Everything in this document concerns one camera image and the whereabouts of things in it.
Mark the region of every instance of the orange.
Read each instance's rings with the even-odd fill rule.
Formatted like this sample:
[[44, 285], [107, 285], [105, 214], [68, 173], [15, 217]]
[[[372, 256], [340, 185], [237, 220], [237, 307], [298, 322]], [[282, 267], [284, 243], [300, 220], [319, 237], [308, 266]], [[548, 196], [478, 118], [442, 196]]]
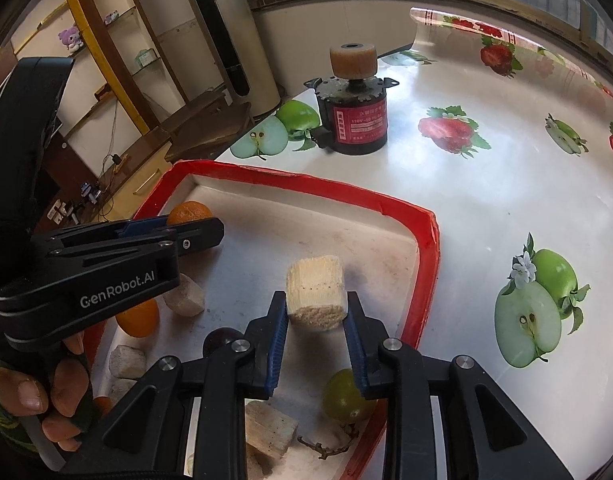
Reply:
[[120, 328], [131, 337], [146, 337], [154, 333], [160, 321], [160, 311], [156, 301], [151, 298], [116, 314], [115, 320]]
[[211, 209], [204, 204], [189, 200], [189, 202], [182, 202], [171, 210], [169, 218], [166, 219], [166, 224], [183, 224], [184, 222], [193, 222], [194, 220], [202, 220], [212, 216]]
[[113, 407], [113, 403], [109, 397], [95, 397], [93, 403], [98, 407], [98, 410], [100, 410], [100, 416], [106, 416]]

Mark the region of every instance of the silver screw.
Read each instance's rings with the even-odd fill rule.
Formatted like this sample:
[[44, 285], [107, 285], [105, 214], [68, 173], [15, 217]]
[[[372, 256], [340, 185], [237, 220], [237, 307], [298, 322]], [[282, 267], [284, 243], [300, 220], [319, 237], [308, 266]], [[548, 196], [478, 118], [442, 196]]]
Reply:
[[389, 337], [382, 341], [382, 346], [384, 346], [384, 348], [386, 348], [387, 350], [395, 352], [396, 350], [402, 348], [402, 341], [400, 341], [400, 339], [396, 337]]
[[246, 339], [236, 339], [231, 343], [231, 348], [234, 352], [246, 352], [251, 348], [251, 343], [249, 343]]
[[473, 368], [474, 364], [475, 361], [468, 355], [459, 355], [456, 357], [456, 365], [458, 365], [460, 368], [464, 368], [464, 370], [470, 370]]
[[160, 359], [160, 361], [157, 362], [157, 365], [160, 367], [160, 370], [168, 372], [169, 370], [173, 370], [178, 364], [175, 357], [167, 355], [166, 357]]

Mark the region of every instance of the dark purple grape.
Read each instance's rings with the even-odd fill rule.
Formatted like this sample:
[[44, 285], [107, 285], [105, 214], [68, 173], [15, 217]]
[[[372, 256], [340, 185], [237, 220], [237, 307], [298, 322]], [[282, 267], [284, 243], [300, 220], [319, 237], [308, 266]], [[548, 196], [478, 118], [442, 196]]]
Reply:
[[244, 334], [238, 332], [235, 328], [229, 328], [227, 326], [216, 328], [204, 338], [202, 356], [209, 357], [218, 348], [229, 345], [236, 339], [244, 339]]

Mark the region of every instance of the white tray with red border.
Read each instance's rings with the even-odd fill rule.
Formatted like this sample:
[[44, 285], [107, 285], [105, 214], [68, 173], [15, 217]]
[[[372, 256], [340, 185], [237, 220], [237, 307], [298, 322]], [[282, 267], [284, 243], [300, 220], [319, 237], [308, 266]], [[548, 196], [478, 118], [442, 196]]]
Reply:
[[[186, 200], [205, 203], [224, 222], [220, 246], [179, 261], [180, 272], [204, 288], [206, 311], [182, 318], [158, 298], [160, 325], [147, 338], [129, 337], [114, 319], [89, 329], [85, 346], [94, 360], [96, 396], [110, 389], [108, 355], [116, 345], [143, 349], [147, 366], [166, 354], [182, 361], [201, 358], [209, 332], [220, 326], [243, 332], [251, 319], [266, 314], [273, 292], [285, 288], [288, 266], [310, 256], [340, 256], [347, 290], [358, 292], [367, 315], [381, 319], [390, 334], [418, 344], [440, 263], [439, 229], [431, 211], [304, 174], [191, 160], [176, 163], [162, 177], [135, 218], [167, 214]], [[280, 382], [269, 403], [295, 418], [297, 433], [306, 440], [339, 447], [346, 435], [322, 412], [321, 394], [328, 378], [347, 367], [341, 328], [304, 333], [290, 326]], [[268, 478], [358, 479], [379, 443], [385, 415], [385, 403], [378, 403], [349, 451], [327, 460], [294, 440], [281, 460], [264, 464]]]

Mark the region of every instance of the human hand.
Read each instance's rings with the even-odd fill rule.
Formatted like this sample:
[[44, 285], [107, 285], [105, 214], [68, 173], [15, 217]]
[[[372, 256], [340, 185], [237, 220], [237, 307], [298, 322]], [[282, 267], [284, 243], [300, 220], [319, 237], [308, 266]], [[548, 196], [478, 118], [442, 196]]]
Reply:
[[[83, 354], [81, 333], [63, 342], [71, 353]], [[74, 438], [80, 430], [69, 417], [74, 415], [88, 387], [87, 370], [72, 357], [65, 357], [58, 363], [49, 394], [37, 379], [0, 367], [0, 405], [14, 416], [40, 415], [48, 411], [42, 421], [42, 430], [50, 441], [57, 442], [65, 451], [76, 451], [80, 447]]]

